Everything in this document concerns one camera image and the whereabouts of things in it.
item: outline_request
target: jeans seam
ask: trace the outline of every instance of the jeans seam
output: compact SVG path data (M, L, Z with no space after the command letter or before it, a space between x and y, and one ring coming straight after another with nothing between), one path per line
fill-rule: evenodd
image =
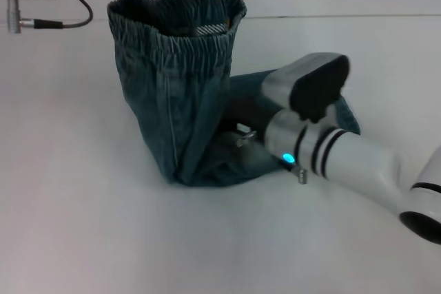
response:
M172 133L172 143L173 143L173 155L174 155L174 163L178 166L178 152L176 150L176 138L174 134L173 128L173 116L172 116L172 108L170 106L170 84L168 79L165 79L165 84L167 86L167 111L168 111L168 121L170 124L170 132Z

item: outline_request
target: white backdrop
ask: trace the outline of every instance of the white backdrop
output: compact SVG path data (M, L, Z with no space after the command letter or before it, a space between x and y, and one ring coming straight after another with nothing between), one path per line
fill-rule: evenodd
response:
M412 185L441 144L439 19L244 21L233 73L349 55L363 134ZM123 100L107 22L0 25L2 294L439 294L441 249L311 176L224 190L162 179Z

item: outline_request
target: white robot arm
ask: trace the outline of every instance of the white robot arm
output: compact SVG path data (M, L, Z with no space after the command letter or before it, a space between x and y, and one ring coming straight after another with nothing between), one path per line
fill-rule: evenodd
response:
M414 233L441 244L441 148L410 191L399 188L400 158L381 143L338 127L332 103L349 74L341 54L315 53L271 73L262 94L283 110L252 99L233 101L226 121L245 125L285 167L305 171L374 200Z

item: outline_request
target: silver cylinder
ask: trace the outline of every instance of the silver cylinder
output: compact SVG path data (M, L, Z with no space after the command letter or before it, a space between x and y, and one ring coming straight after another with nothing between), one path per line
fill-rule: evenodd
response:
M8 0L8 31L11 34L21 33L19 0Z
M21 19L20 26L22 28L34 28L35 21L34 21L34 19Z
M271 120L265 132L265 149L279 159L285 154L294 156L298 137L306 123L297 113L284 109Z

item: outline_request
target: elastic waistband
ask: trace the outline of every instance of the elastic waistband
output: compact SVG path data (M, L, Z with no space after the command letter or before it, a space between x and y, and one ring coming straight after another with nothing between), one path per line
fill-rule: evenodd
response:
M116 0L107 7L110 29L117 43L135 52L204 55L231 53L247 8L243 0ZM168 32L183 25L230 22L217 36L177 37Z

